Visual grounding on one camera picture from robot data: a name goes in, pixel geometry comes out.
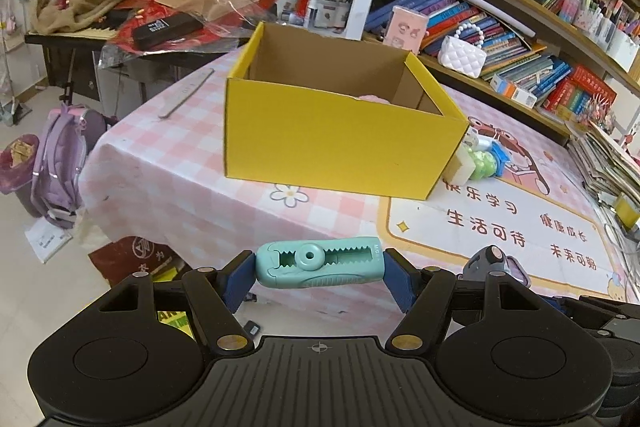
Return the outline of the teal correction tape dispenser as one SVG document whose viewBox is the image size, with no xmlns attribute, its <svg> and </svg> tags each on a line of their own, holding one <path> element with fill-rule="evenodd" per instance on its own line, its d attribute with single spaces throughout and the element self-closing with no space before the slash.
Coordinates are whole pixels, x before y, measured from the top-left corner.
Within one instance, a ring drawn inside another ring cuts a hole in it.
<svg viewBox="0 0 640 427">
<path fill-rule="evenodd" d="M 276 289 L 365 284 L 385 273 L 382 244 L 374 236 L 272 242 L 255 258 L 258 282 Z"/>
</svg>

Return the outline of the white eraser block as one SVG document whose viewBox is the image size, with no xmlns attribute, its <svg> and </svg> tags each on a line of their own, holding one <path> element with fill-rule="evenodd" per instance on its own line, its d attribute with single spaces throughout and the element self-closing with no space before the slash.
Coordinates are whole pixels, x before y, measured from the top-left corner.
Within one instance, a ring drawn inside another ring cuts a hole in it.
<svg viewBox="0 0 640 427">
<path fill-rule="evenodd" d="M 449 185 L 464 185 L 469 181 L 475 170 L 475 162 L 465 146 L 462 146 L 450 158 L 447 167 L 442 172 L 442 181 Z"/>
</svg>

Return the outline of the green frog toy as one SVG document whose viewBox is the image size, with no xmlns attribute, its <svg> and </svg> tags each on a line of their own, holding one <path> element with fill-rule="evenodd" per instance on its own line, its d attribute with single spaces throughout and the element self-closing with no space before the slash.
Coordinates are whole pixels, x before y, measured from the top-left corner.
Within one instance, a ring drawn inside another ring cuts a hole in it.
<svg viewBox="0 0 640 427">
<path fill-rule="evenodd" d="M 462 150 L 463 158 L 472 161 L 473 171 L 469 176 L 470 180 L 500 178 L 510 161 L 509 154 L 496 141 L 491 141 L 488 147 L 480 150 L 473 150 L 467 145 L 463 145 Z"/>
</svg>

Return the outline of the pink checkered tablecloth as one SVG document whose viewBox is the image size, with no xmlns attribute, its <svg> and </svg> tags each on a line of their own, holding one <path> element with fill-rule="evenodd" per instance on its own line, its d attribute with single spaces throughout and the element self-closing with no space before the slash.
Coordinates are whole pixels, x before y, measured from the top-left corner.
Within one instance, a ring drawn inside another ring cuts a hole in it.
<svg viewBox="0 0 640 427">
<path fill-rule="evenodd" d="M 227 55 L 214 75 L 167 119 L 157 95 L 102 136 L 80 178 L 88 215 L 113 241 L 140 236 L 171 247 L 192 267 L 220 267 L 240 251 L 273 241 L 378 234 L 387 197 L 229 179 L 222 167 Z M 454 101 L 501 114 L 469 96 Z"/>
</svg>

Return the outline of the cartoon desk mat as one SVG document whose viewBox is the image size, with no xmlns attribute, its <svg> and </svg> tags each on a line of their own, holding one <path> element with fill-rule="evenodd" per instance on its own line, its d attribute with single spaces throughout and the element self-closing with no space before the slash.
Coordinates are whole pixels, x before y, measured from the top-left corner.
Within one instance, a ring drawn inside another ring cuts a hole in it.
<svg viewBox="0 0 640 427">
<path fill-rule="evenodd" d="M 451 270 L 496 245 L 539 288 L 638 301 L 566 148 L 510 117 L 472 110 L 469 121 L 481 140 L 509 155 L 502 175 L 442 180 L 424 200 L 381 200 L 376 227 L 384 242 Z"/>
</svg>

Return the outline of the yellow cardboard box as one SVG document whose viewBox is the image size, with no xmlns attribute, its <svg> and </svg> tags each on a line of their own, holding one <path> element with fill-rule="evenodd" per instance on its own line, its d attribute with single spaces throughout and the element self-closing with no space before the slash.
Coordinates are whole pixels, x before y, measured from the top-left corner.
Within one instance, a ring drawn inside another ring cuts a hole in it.
<svg viewBox="0 0 640 427">
<path fill-rule="evenodd" d="M 261 23 L 227 77 L 224 173 L 426 199 L 468 128 L 413 53 Z"/>
</svg>

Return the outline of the yellow tape roll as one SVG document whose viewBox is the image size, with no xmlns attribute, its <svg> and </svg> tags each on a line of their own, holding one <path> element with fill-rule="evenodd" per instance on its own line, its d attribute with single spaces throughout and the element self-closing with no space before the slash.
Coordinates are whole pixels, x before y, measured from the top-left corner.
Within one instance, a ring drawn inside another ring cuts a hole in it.
<svg viewBox="0 0 640 427">
<path fill-rule="evenodd" d="M 615 214 L 624 227 L 631 230 L 640 218 L 639 207 L 626 195 L 620 194 L 613 205 Z"/>
</svg>

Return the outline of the grey ruler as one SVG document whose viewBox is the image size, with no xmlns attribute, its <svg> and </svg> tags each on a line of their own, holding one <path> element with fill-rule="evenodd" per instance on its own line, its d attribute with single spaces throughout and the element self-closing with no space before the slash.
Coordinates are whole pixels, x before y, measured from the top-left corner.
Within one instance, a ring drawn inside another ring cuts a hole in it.
<svg viewBox="0 0 640 427">
<path fill-rule="evenodd" d="M 193 78 L 186 83 L 183 83 L 182 87 L 175 91 L 171 95 L 167 95 L 165 98 L 164 105 L 160 108 L 157 113 L 157 117 L 160 119 L 167 119 L 171 116 L 175 111 L 186 101 L 194 95 L 195 92 L 198 92 L 200 88 L 209 80 L 210 77 L 214 75 L 214 70 L 209 69 L 202 77 Z"/>
</svg>

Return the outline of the pink plush toy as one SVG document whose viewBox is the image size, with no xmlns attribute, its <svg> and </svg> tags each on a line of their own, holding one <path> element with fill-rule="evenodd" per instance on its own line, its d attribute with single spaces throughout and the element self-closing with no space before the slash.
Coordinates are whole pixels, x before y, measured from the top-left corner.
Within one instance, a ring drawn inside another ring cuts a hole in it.
<svg viewBox="0 0 640 427">
<path fill-rule="evenodd" d="M 380 104 L 390 104 L 390 101 L 385 100 L 385 98 L 380 98 L 379 96 L 368 94 L 368 95 L 360 95 L 358 96 L 358 100 L 372 102 L 372 103 L 380 103 Z"/>
</svg>

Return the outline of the stack of papers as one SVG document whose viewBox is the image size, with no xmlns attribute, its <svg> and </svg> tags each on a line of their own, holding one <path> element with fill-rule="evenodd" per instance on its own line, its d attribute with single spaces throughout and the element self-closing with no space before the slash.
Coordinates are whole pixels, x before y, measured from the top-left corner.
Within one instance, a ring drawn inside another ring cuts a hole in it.
<svg viewBox="0 0 640 427">
<path fill-rule="evenodd" d="M 585 189 L 612 202 L 624 195 L 639 207 L 639 165 L 634 158 L 592 122 L 587 127 L 569 122 L 566 127 L 570 132 L 566 148 Z"/>
</svg>

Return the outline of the purple school backpack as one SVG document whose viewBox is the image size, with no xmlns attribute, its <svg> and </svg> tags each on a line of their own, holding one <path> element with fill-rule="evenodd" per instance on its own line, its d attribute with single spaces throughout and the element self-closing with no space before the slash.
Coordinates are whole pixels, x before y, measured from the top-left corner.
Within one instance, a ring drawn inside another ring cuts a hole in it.
<svg viewBox="0 0 640 427">
<path fill-rule="evenodd" d="M 30 201 L 40 216 L 62 230 L 74 227 L 82 208 L 79 177 L 113 121 L 85 105 L 52 109 L 40 133 L 32 166 Z"/>
</svg>

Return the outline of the orange white small box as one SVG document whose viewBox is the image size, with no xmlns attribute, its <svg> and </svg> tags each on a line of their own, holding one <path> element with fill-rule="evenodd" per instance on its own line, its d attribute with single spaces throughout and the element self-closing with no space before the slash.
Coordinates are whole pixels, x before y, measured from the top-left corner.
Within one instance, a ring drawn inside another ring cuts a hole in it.
<svg viewBox="0 0 640 427">
<path fill-rule="evenodd" d="M 496 93 L 525 107 L 533 108 L 537 102 L 537 98 L 532 92 L 518 87 L 515 83 L 503 79 L 500 75 L 492 77 L 489 86 Z"/>
</svg>

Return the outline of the purple trash bin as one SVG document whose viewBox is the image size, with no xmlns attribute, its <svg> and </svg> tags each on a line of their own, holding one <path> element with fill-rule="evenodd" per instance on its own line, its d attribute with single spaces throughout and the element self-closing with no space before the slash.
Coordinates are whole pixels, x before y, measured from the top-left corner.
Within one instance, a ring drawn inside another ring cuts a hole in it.
<svg viewBox="0 0 640 427">
<path fill-rule="evenodd" d="M 0 191 L 15 195 L 23 208 L 34 218 L 41 213 L 32 203 L 32 170 L 39 146 L 38 136 L 23 134 L 1 151 Z"/>
</svg>

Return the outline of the white quilted mini purse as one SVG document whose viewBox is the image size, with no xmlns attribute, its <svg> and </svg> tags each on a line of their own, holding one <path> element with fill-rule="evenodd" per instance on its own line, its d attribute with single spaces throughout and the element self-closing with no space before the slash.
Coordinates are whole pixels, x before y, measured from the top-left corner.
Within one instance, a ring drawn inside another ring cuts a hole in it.
<svg viewBox="0 0 640 427">
<path fill-rule="evenodd" d="M 467 29 L 472 29 L 477 33 L 477 43 L 468 43 L 460 38 L 462 32 Z M 437 61 L 440 65 L 454 72 L 477 79 L 480 77 L 487 58 L 487 53 L 483 50 L 484 40 L 484 32 L 477 25 L 463 23 L 452 36 L 447 36 L 442 40 Z"/>
</svg>

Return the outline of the pink cylindrical pen holder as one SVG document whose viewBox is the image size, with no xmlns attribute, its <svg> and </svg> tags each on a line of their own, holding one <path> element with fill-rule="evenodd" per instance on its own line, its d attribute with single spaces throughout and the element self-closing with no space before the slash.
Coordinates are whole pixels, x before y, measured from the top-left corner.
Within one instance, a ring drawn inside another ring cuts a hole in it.
<svg viewBox="0 0 640 427">
<path fill-rule="evenodd" d="M 426 34 L 427 25 L 427 15 L 406 9 L 403 6 L 394 6 L 383 43 L 392 48 L 418 54 Z"/>
</svg>

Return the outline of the black rectangular box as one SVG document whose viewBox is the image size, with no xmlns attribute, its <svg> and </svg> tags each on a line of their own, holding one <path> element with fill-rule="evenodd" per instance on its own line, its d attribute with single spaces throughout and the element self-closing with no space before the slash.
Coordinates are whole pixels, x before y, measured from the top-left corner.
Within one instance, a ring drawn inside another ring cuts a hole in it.
<svg viewBox="0 0 640 427">
<path fill-rule="evenodd" d="M 131 35 L 134 46 L 138 50 L 149 51 L 164 42 L 182 38 L 202 28 L 203 24 L 200 20 L 179 12 L 137 27 Z"/>
</svg>

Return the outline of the white pen cup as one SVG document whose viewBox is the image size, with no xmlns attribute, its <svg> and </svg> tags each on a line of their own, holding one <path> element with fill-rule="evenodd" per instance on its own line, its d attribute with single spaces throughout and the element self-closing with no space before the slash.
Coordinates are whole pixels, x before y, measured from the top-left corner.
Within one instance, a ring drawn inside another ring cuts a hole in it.
<svg viewBox="0 0 640 427">
<path fill-rule="evenodd" d="M 347 23 L 350 4 L 348 2 L 317 0 L 314 28 L 344 29 Z"/>
</svg>

